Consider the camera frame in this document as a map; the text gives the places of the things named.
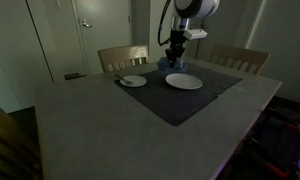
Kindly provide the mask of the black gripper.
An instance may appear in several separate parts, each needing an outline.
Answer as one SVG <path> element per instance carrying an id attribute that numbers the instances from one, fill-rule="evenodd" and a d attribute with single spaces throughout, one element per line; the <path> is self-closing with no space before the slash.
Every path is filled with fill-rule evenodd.
<path id="1" fill-rule="evenodd" d="M 180 58 L 185 51 L 183 43 L 186 41 L 183 31 L 171 30 L 170 31 L 170 46 L 165 50 L 167 58 L 175 62 Z"/>

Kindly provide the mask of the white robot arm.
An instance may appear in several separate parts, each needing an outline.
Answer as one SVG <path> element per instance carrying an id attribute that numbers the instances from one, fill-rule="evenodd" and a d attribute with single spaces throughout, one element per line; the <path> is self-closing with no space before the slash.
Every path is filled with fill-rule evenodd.
<path id="1" fill-rule="evenodd" d="M 174 0 L 173 25 L 170 37 L 167 39 L 169 48 L 165 50 L 166 56 L 173 65 L 185 51 L 183 44 L 186 41 L 205 38 L 207 32 L 203 28 L 190 29 L 191 18 L 207 18 L 213 15 L 220 4 L 220 0 Z"/>

